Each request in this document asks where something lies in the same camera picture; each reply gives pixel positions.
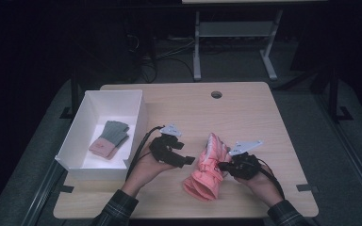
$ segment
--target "white metal frame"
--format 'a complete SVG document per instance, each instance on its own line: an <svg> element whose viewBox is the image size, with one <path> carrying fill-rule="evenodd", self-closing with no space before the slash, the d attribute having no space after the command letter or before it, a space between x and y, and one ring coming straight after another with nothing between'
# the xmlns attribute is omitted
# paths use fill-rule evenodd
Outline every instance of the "white metal frame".
<svg viewBox="0 0 362 226"><path fill-rule="evenodd" d="M270 61L270 51L277 34L283 10L279 9L273 21L269 22L201 22L200 13L196 12L195 21L195 50L193 52L193 79L200 81L201 60L199 57L199 39L201 37L267 37L265 49L260 55L271 80L277 80L277 75Z"/></svg>

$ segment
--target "shirt cuff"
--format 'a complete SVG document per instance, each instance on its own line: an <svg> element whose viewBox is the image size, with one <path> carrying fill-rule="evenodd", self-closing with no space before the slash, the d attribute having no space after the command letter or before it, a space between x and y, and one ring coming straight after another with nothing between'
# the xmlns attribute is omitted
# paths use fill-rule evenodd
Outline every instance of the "shirt cuff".
<svg viewBox="0 0 362 226"><path fill-rule="evenodd" d="M120 189L111 197L110 201L104 208L112 216L118 218L129 218L138 204L138 200L125 194Z"/></svg>
<svg viewBox="0 0 362 226"><path fill-rule="evenodd" d="M304 221L302 215L287 200L280 201L272 206L267 214L276 225L291 225L290 223Z"/></svg>

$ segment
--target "plaid sleeve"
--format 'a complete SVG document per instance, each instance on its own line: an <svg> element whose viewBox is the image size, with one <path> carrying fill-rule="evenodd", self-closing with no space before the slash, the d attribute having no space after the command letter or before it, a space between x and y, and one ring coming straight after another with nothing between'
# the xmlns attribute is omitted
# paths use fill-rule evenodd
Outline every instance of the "plaid sleeve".
<svg viewBox="0 0 362 226"><path fill-rule="evenodd" d="M267 212L277 226L309 226L306 219L289 201L281 201Z"/></svg>
<svg viewBox="0 0 362 226"><path fill-rule="evenodd" d="M117 190L101 214L93 219L91 225L128 225L128 220L137 204L138 200L128 196L121 190Z"/></svg>

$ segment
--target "white cardboard box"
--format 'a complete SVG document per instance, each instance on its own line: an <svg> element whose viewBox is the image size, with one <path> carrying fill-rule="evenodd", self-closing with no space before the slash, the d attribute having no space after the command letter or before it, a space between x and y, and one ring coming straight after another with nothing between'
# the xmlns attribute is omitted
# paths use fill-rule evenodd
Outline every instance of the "white cardboard box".
<svg viewBox="0 0 362 226"><path fill-rule="evenodd" d="M128 139L110 160L88 150L107 121L129 127ZM147 123L142 90L88 90L55 159L77 180L125 180Z"/></svg>

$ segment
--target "person's left hand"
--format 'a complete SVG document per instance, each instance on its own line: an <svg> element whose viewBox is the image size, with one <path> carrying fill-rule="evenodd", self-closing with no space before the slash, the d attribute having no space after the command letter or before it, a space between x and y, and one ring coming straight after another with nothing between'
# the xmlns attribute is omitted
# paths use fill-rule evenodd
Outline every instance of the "person's left hand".
<svg viewBox="0 0 362 226"><path fill-rule="evenodd" d="M122 187L122 191L132 197L136 197L140 189L155 179L162 171L176 168L166 163L157 162L149 150L149 145L140 152L136 166Z"/></svg>

